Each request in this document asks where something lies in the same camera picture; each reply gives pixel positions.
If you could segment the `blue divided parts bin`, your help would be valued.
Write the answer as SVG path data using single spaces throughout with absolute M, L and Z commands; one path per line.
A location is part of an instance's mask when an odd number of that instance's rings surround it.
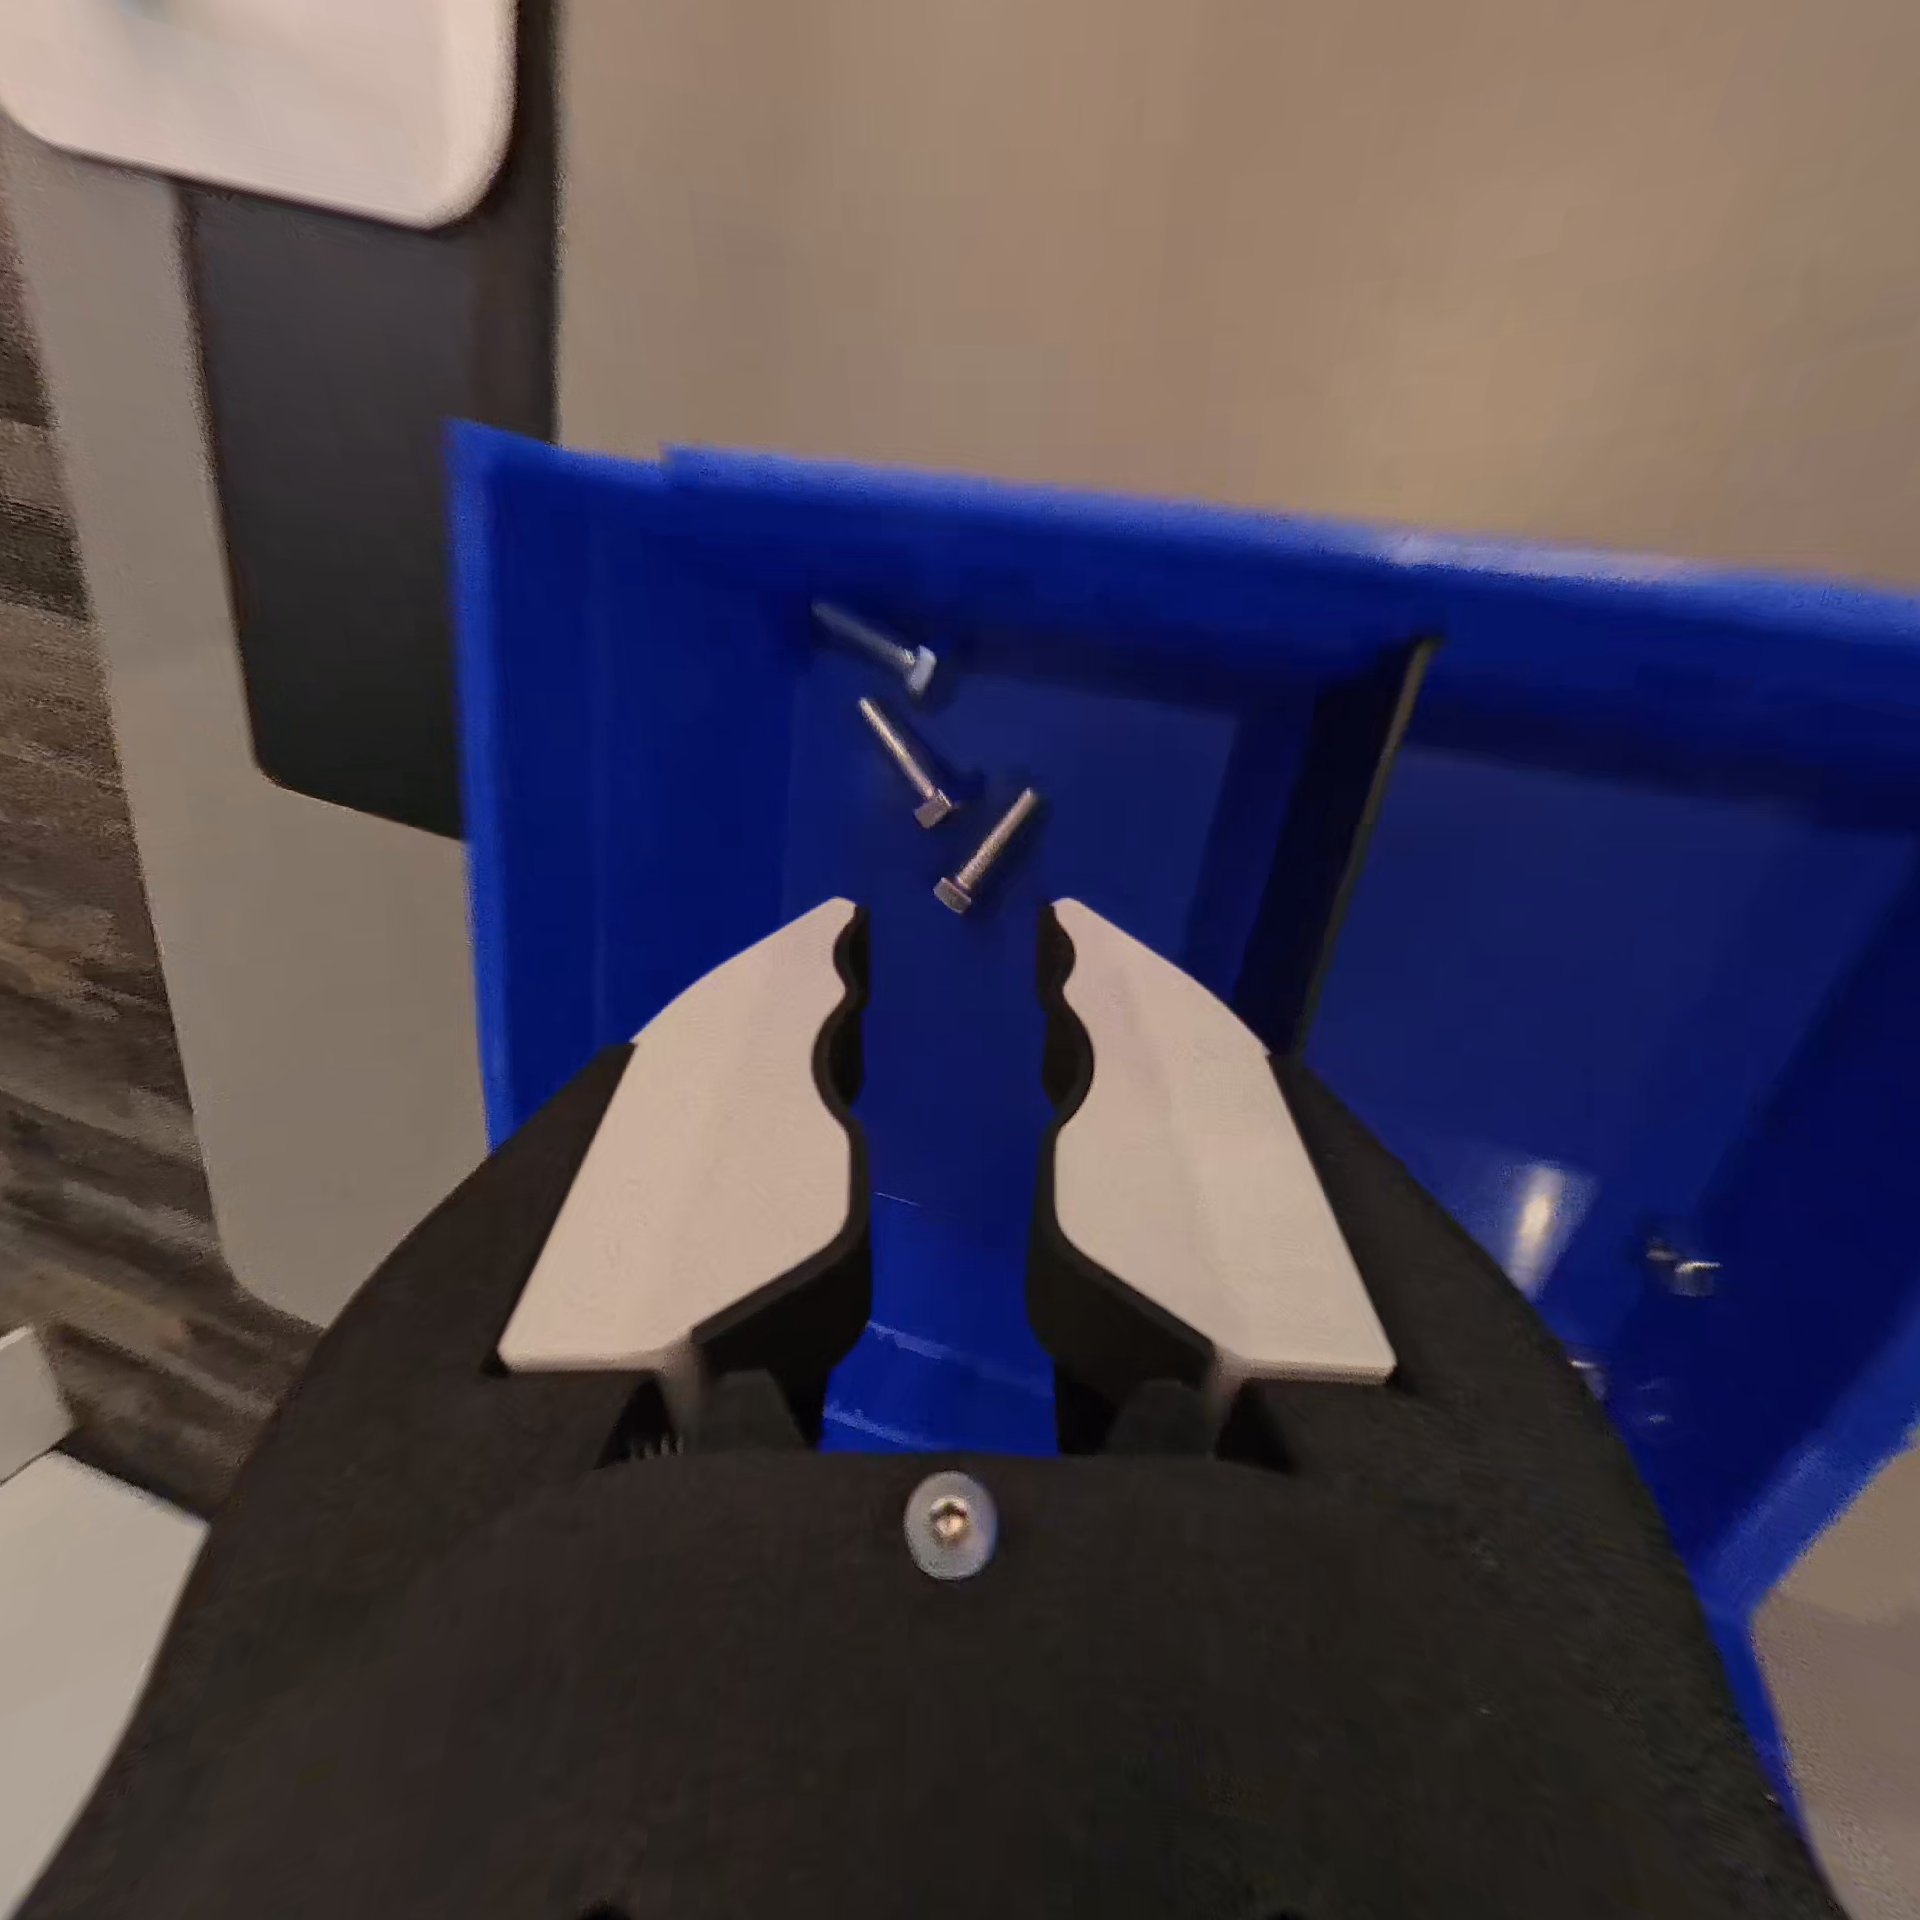
M 1041 908 L 1232 1001 L 1319 692 L 1439 634 L 1305 1058 L 1604 1356 L 1789 1784 L 1756 1613 L 1917 1425 L 1917 588 L 472 424 L 447 460 L 493 1140 L 736 949 L 868 908 L 838 1448 L 1055 1449 L 1021 1300 Z M 928 693 L 812 601 L 930 645 Z M 934 755 L 939 827 L 858 698 Z

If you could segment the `black bin divider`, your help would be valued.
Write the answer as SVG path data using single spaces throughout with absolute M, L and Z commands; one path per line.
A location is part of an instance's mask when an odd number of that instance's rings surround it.
M 1231 1006 L 1275 1058 L 1308 1043 L 1332 954 L 1443 635 L 1385 648 L 1315 698 Z

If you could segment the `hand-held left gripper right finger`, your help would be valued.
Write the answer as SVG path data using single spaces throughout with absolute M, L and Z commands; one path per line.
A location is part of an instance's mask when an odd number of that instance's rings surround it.
M 1388 1386 L 1394 1343 L 1254 1028 L 1077 898 L 1041 908 L 1037 996 L 1031 1327 L 1056 1425 L 1111 1427 L 1157 1386 L 1216 1419 L 1250 1386 Z

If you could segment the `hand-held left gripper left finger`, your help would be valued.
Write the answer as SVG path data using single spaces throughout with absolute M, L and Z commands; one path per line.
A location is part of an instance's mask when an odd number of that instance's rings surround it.
M 833 896 L 631 1043 L 497 1356 L 514 1375 L 766 1371 L 809 1387 L 873 1297 L 858 1017 L 867 911 Z

